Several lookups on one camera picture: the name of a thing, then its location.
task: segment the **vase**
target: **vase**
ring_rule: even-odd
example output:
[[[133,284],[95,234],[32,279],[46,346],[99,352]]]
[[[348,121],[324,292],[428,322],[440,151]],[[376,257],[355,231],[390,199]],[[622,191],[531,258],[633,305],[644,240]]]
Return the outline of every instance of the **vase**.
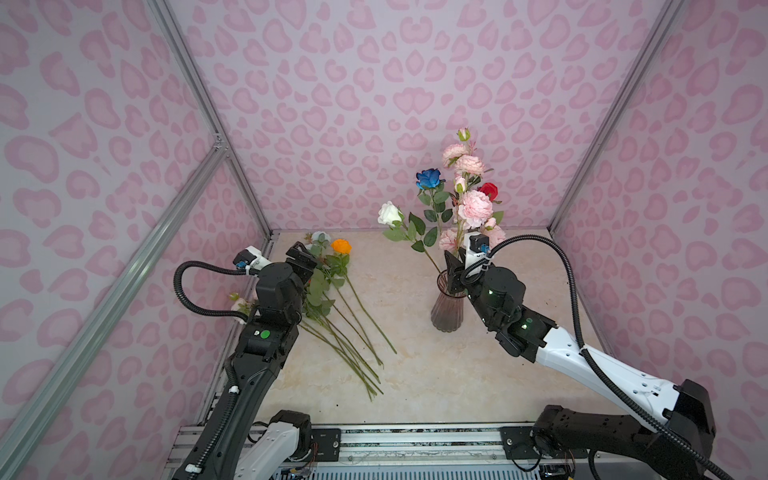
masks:
[[[464,321],[466,290],[460,293],[449,292],[447,270],[443,270],[437,276],[437,287],[440,293],[430,313],[432,325],[441,332],[455,332]]]

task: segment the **orange rose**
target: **orange rose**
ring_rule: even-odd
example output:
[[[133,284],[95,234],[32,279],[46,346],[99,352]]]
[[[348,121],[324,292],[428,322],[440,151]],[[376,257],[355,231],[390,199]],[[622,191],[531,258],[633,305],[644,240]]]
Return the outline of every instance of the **orange rose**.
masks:
[[[339,253],[349,253],[352,251],[352,245],[343,238],[337,238],[331,243],[331,247]]]

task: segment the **light pink carnation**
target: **light pink carnation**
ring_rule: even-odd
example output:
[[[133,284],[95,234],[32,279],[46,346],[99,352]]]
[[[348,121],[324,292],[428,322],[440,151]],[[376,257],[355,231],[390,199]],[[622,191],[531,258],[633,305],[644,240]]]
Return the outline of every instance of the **light pink carnation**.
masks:
[[[469,147],[467,147],[464,144],[453,144],[449,145],[443,152],[442,152],[442,166],[448,167],[448,162],[451,161],[452,158],[461,157],[462,155],[469,155],[471,152],[469,150]]]
[[[485,165],[479,158],[472,155],[462,155],[454,164],[457,172],[466,172],[472,175],[482,175],[485,171]]]
[[[496,245],[499,245],[505,238],[507,238],[507,234],[504,233],[504,230],[502,230],[502,228],[498,226],[493,227],[493,230],[483,230],[483,233],[488,235],[491,248],[495,247]]]
[[[471,228],[480,227],[493,215],[493,203],[488,199],[488,195],[477,190],[470,190],[462,195],[462,204],[458,206],[458,215],[467,220],[467,224]]]
[[[456,250],[456,236],[458,231],[455,228],[446,230],[440,235],[437,245],[440,250]]]

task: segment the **marble tabletop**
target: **marble tabletop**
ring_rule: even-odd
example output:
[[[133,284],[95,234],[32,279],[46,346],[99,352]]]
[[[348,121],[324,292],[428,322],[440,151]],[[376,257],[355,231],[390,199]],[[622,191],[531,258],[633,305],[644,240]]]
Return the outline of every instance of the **marble tabletop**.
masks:
[[[509,232],[520,233],[548,235],[546,230]],[[535,421],[547,404],[581,412],[622,413],[573,379],[511,357],[486,330],[468,300],[463,325],[453,333],[438,331],[429,320],[439,294],[437,272],[424,254],[411,250],[406,242],[387,240],[381,231],[331,235],[352,244],[349,276],[398,351],[393,353],[369,320],[359,316],[384,363],[375,367],[384,394],[370,401],[362,383],[336,353],[301,332],[263,401],[258,420],[268,420],[281,409],[308,413],[318,424]],[[303,237],[304,233],[281,233],[271,260],[284,260],[288,248]],[[435,261],[442,259],[442,251],[436,247],[430,251]],[[543,243],[515,243],[499,252],[495,263],[511,268],[525,283],[526,306],[573,333],[568,283],[554,251]],[[353,301],[349,287],[344,286],[342,292]],[[581,318],[584,340],[599,348],[583,310]],[[338,326],[343,324],[338,313],[330,319]],[[360,352],[372,358],[361,346],[358,341]]]

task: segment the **red flower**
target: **red flower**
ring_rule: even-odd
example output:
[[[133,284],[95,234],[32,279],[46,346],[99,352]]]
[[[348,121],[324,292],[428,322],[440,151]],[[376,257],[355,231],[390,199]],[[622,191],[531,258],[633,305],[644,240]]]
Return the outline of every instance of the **red flower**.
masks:
[[[488,195],[490,201],[496,200],[498,196],[498,188],[494,184],[483,184],[478,190]]]

